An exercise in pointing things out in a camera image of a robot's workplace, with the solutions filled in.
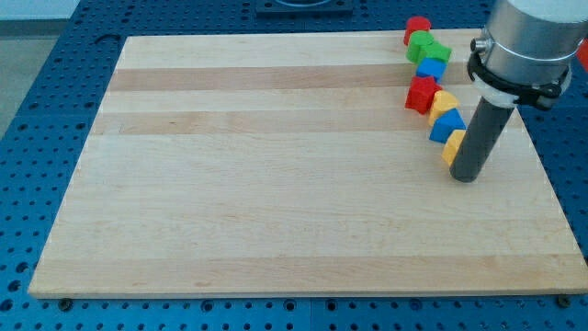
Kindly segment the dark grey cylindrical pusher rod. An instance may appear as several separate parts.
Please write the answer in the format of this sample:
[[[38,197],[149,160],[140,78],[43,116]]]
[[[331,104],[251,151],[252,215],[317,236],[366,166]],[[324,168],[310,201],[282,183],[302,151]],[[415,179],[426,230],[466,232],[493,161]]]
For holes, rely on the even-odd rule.
[[[481,98],[450,166],[450,175],[463,183],[477,179],[514,108],[501,108]]]

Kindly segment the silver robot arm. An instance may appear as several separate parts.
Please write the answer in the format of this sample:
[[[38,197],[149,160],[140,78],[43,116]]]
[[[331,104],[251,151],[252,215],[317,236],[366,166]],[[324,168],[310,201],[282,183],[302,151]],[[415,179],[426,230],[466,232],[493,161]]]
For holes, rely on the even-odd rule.
[[[474,181],[518,106],[549,110],[571,83],[571,60],[587,37],[580,0],[499,0],[470,43],[468,75],[481,93],[451,176]]]

